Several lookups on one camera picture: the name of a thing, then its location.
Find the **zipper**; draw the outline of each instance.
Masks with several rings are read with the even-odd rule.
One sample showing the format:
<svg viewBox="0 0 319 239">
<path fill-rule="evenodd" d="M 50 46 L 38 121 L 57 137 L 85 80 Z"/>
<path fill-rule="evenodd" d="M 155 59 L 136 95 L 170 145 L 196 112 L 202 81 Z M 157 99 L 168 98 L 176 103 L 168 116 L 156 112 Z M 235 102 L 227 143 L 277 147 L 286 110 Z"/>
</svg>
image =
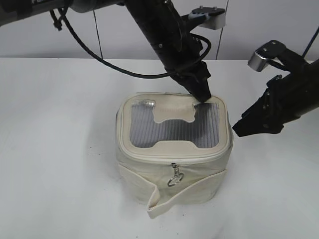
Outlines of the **zipper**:
<svg viewBox="0 0 319 239">
<path fill-rule="evenodd" d="M 173 177 L 167 183 L 169 187 L 175 186 L 176 184 L 180 183 L 184 178 L 184 174 L 179 172 L 178 164 L 172 163 L 171 166 L 173 167 Z"/>
<path fill-rule="evenodd" d="M 227 107 L 226 105 L 224 104 L 225 106 L 225 110 L 226 110 L 226 114 L 225 114 L 225 118 L 228 119 L 228 111 L 227 111 Z M 141 163 L 150 163 L 150 164 L 165 164 L 167 165 L 168 163 L 171 163 L 171 159 L 167 159 L 167 156 L 165 157 L 156 157 L 157 160 L 150 160 L 150 157 L 149 156 L 141 156 L 141 155 L 136 155 L 134 153 L 130 153 L 125 147 L 124 147 L 124 144 L 123 144 L 123 131 L 121 130 L 123 128 L 123 125 L 124 125 L 124 120 L 123 120 L 123 108 L 124 108 L 124 105 L 122 105 L 119 109 L 118 112 L 121 112 L 121 119 L 120 119 L 120 125 L 121 127 L 119 127 L 117 125 L 116 127 L 116 134 L 120 135 L 120 136 L 117 136 L 117 142 L 118 142 L 118 147 L 120 148 L 120 152 L 122 154 L 124 154 L 127 158 L 133 160 L 133 161 L 137 161 L 137 162 L 141 162 Z M 222 157 L 229 149 L 232 148 L 233 146 L 233 133 L 232 133 L 232 129 L 231 129 L 231 126 L 229 124 L 229 121 L 226 120 L 225 122 L 225 126 L 226 126 L 226 142 L 225 142 L 225 145 L 222 149 L 220 149 L 220 151 L 218 152 L 215 152 L 213 154 L 210 154 L 210 155 L 206 155 L 206 156 L 200 156 L 196 159 L 196 161 L 194 160 L 194 158 L 183 158 L 183 159 L 174 159 L 174 161 L 177 161 L 178 162 L 178 166 L 182 165 L 182 166 L 186 166 L 186 165 L 192 165 L 192 164 L 199 164 L 199 163 L 208 163 L 208 162 L 212 162 L 212 161 L 215 161 L 217 159 L 219 159 L 220 157 Z"/>
</svg>

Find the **cream fabric bag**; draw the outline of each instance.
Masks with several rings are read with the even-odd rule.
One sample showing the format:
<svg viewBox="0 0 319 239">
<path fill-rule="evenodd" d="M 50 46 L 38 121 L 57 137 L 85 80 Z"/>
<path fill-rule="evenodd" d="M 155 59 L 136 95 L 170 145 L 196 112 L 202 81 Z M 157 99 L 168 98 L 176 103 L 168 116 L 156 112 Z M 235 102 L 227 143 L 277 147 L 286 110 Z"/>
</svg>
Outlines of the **cream fabric bag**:
<svg viewBox="0 0 319 239">
<path fill-rule="evenodd" d="M 140 93 L 117 115 L 117 159 L 133 195 L 153 219 L 175 204 L 206 202 L 221 184 L 232 149 L 225 103 L 190 95 Z"/>
</svg>

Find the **white table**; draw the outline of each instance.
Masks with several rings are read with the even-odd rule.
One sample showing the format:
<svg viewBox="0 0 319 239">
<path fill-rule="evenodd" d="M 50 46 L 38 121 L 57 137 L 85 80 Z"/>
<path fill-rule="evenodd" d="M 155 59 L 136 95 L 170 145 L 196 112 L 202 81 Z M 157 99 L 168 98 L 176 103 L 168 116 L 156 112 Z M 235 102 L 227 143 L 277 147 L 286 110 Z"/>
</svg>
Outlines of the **white table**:
<svg viewBox="0 0 319 239">
<path fill-rule="evenodd" d="M 114 60 L 161 73 L 151 60 Z M 245 61 L 208 61 L 212 93 L 231 123 L 279 73 Z M 215 198 L 155 220 L 130 196 L 115 159 L 115 115 L 141 91 L 185 92 L 91 59 L 0 59 L 1 239 L 317 239 L 319 110 L 279 135 L 235 137 Z"/>
</svg>

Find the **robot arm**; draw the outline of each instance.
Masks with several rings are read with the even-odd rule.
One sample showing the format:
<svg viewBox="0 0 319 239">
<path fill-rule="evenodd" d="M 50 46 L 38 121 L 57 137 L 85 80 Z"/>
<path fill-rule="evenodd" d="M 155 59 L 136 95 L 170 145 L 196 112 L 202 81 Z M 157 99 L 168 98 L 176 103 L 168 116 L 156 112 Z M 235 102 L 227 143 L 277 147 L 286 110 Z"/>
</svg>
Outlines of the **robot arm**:
<svg viewBox="0 0 319 239">
<path fill-rule="evenodd" d="M 190 33 L 195 27 L 219 29 L 225 10 L 200 7 L 180 16 L 170 0 L 0 0 L 0 26 L 55 8 L 88 12 L 105 6 L 125 5 L 171 77 L 200 102 L 207 101 L 210 73 L 200 56 L 201 39 Z"/>
<path fill-rule="evenodd" d="M 290 74 L 284 78 L 277 75 L 267 83 L 263 96 L 234 125 L 238 136 L 280 133 L 285 123 L 319 107 L 319 60 L 309 64 L 304 55 L 275 40 L 255 51 L 248 62 L 253 70 L 261 72 L 270 64 Z M 275 58 L 282 64 L 273 61 Z"/>
</svg>

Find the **gray mesh window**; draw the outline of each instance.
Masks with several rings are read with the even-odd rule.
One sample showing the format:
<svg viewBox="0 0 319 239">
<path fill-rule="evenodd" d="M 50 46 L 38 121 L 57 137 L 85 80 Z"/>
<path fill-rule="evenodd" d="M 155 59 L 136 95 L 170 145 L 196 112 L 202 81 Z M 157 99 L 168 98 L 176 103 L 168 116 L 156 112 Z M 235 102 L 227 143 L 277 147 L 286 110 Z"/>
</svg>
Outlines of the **gray mesh window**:
<svg viewBox="0 0 319 239">
<path fill-rule="evenodd" d="M 190 141 L 198 148 L 213 148 L 219 142 L 219 111 L 216 103 L 195 105 L 195 121 L 154 121 L 152 102 L 132 105 L 130 140 L 135 147 L 151 148 L 159 141 Z"/>
</svg>

